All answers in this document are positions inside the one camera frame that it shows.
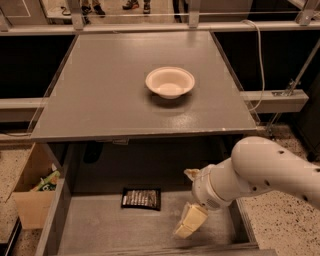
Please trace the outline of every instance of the snack package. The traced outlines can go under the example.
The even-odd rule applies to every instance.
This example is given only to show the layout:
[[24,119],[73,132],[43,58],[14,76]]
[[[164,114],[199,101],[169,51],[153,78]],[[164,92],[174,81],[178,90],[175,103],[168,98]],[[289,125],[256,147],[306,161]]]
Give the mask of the snack package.
[[122,208],[141,208],[160,211],[160,189],[123,189]]
[[57,182],[60,176],[60,172],[58,170],[53,171],[49,176],[42,179],[38,183],[37,186],[35,186],[30,191],[52,191],[56,189]]

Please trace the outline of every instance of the white bowl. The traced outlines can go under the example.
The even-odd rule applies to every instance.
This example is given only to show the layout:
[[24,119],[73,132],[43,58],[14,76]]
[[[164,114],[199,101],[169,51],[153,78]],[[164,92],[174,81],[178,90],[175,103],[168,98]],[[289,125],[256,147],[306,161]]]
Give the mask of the white bowl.
[[194,87],[194,77],[176,67],[162,67],[151,71],[146,78],[147,87],[160,97],[175,99]]

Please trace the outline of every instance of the black panel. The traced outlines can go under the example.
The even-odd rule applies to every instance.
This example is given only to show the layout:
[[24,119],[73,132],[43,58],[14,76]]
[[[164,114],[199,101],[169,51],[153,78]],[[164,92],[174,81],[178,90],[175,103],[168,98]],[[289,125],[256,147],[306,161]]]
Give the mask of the black panel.
[[73,38],[0,37],[0,98],[43,97]]
[[[227,58],[247,91],[261,90],[256,32],[215,33]],[[262,55],[266,90],[285,89],[295,79],[320,37],[320,31],[262,32]],[[308,90],[320,67],[318,52],[298,88]]]

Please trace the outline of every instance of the white cable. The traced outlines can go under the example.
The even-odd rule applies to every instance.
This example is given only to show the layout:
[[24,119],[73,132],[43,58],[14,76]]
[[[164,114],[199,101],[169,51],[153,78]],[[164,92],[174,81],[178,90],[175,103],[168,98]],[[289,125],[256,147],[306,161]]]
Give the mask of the white cable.
[[255,105],[253,108],[249,109],[249,111],[253,111],[253,110],[256,110],[259,107],[259,105],[261,104],[262,96],[263,96],[263,93],[265,90],[264,67],[263,67],[263,63],[262,63],[262,51],[261,51],[261,32],[260,32],[259,27],[253,21],[243,20],[242,22],[246,23],[250,26],[255,27],[255,29],[258,32],[258,51],[259,51],[259,63],[260,63],[260,70],[261,70],[262,90],[261,90],[260,99],[259,99],[257,105]]

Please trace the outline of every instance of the beige object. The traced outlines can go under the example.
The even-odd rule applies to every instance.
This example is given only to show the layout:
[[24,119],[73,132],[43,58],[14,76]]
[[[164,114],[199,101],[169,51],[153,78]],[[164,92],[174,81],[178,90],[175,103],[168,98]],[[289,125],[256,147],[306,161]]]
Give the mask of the beige object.
[[198,204],[186,203],[184,206],[181,220],[177,224],[174,235],[187,238],[195,232],[208,218],[208,211]]

